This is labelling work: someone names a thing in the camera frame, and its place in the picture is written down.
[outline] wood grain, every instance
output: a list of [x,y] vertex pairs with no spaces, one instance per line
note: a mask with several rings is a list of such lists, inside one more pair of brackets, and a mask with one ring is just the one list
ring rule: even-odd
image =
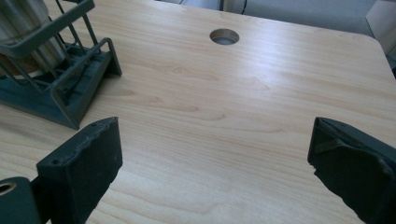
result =
[[[319,116],[396,147],[396,82],[375,40],[156,1],[95,4],[93,29],[113,39],[123,76],[104,79],[81,127],[120,117],[124,164],[89,223],[361,223],[306,156]],[[218,28],[239,42],[213,43]],[[0,179],[34,178],[76,133],[0,114]]]

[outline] metal container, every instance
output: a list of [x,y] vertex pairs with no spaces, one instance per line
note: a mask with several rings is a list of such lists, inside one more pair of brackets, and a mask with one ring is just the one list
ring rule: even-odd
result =
[[[42,0],[0,0],[0,43],[13,45],[50,22],[49,11]],[[32,55],[16,59],[30,77],[40,76],[64,60],[64,53],[55,38],[38,47]],[[0,64],[14,77],[21,71],[6,56],[0,54]],[[0,67],[0,73],[7,72]]]

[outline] wire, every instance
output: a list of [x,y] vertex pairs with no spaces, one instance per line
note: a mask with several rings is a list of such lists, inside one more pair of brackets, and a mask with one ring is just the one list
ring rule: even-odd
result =
[[245,13],[245,9],[247,9],[247,5],[248,5],[248,0],[245,0],[244,9],[242,10],[241,15],[243,15]]

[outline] wooden table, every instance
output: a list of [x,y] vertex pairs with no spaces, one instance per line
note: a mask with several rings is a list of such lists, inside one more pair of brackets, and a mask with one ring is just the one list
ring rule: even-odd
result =
[[[306,156],[315,117],[396,147],[396,80],[375,40],[156,1],[95,4],[93,29],[115,42],[123,76],[104,80],[81,127],[120,117],[124,164],[89,223],[360,223]],[[218,28],[239,42],[215,44]],[[76,133],[0,114],[0,179],[33,179]]]

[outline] metal wire rack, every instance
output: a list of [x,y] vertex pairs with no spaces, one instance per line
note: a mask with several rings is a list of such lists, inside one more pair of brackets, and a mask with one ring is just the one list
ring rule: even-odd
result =
[[[17,44],[0,44],[3,61],[11,63],[21,75],[16,78],[9,66],[0,62],[0,103],[78,129],[104,73],[121,75],[121,70],[111,39],[98,41],[93,32],[87,17],[87,12],[94,8],[93,1],[72,1],[77,4],[66,12],[60,1],[55,1],[61,16]],[[80,18],[91,37],[91,48],[83,46],[73,25]],[[67,27],[74,39],[71,43],[64,42],[60,35]],[[56,67],[50,66],[45,51],[40,49],[49,40],[64,55]],[[44,75],[32,77],[21,63],[32,55],[43,62],[42,68],[47,71]]]

